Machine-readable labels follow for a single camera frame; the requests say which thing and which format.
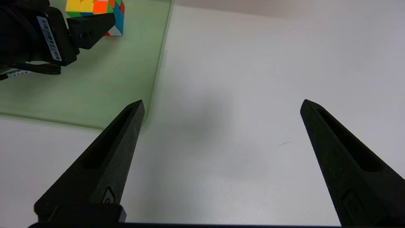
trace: white label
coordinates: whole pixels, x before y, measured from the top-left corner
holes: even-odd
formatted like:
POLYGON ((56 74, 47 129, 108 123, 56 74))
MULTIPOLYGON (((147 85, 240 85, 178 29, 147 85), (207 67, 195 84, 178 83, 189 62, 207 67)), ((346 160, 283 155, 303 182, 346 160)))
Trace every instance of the white label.
POLYGON ((15 76, 19 76, 19 75, 23 75, 26 73, 30 73, 30 71, 25 71, 25 70, 18 70, 18 71, 12 71, 10 73, 7 73, 7 77, 11 78, 11 77, 15 77, 15 76))
POLYGON ((41 26, 42 32, 44 33, 45 39, 48 43, 49 50, 51 51, 52 58, 57 61, 62 61, 60 58, 60 53, 58 47, 56 46, 55 39, 53 38, 53 34, 51 32, 48 20, 45 17, 36 17, 39 22, 39 26, 41 26))

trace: barcode label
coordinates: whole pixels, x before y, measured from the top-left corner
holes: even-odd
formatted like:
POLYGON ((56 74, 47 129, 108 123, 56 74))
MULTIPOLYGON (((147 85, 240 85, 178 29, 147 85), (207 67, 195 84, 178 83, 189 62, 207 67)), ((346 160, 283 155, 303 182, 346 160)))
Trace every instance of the barcode label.
POLYGON ((41 26, 42 33, 45 36, 45 40, 48 43, 49 50, 51 52, 52 58, 57 61, 62 61, 58 47, 56 46, 55 39, 51 32, 48 20, 45 17, 36 17, 38 19, 39 25, 41 26))
POLYGON ((25 70, 17 70, 17 71, 12 71, 10 73, 7 73, 7 77, 11 78, 11 77, 15 77, 15 76, 19 76, 19 75, 23 75, 26 73, 30 73, 30 71, 25 71, 25 70))

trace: green cutting mat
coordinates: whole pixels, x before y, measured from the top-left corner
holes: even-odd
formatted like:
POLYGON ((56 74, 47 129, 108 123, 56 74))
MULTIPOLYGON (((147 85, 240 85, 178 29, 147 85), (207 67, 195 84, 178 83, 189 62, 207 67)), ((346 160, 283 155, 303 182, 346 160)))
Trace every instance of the green cutting mat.
MULTIPOLYGON (((147 119, 173 0, 124 0, 124 35, 103 37, 61 75, 0 82, 0 115, 103 130, 142 99, 147 119)), ((64 13, 66 0, 51 0, 64 13)))

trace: white table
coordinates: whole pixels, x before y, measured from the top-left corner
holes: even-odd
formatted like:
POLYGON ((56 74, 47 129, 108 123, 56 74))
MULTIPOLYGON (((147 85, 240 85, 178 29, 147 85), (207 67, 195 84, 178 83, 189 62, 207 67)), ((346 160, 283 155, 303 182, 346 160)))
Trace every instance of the white table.
MULTIPOLYGON (((404 12, 402 0, 177 0, 127 221, 339 225, 304 99, 405 176, 404 12)), ((96 136, 0 119, 0 226, 34 223, 35 201, 96 136)))

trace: rubik's cube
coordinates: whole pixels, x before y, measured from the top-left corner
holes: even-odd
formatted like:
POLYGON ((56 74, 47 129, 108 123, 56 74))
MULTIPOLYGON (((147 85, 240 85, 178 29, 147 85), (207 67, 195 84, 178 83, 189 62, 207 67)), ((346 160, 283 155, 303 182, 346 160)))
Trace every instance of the rubik's cube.
POLYGON ((106 36, 122 36, 124 33, 125 5, 122 0, 67 0, 66 13, 70 17, 114 13, 115 25, 106 36))

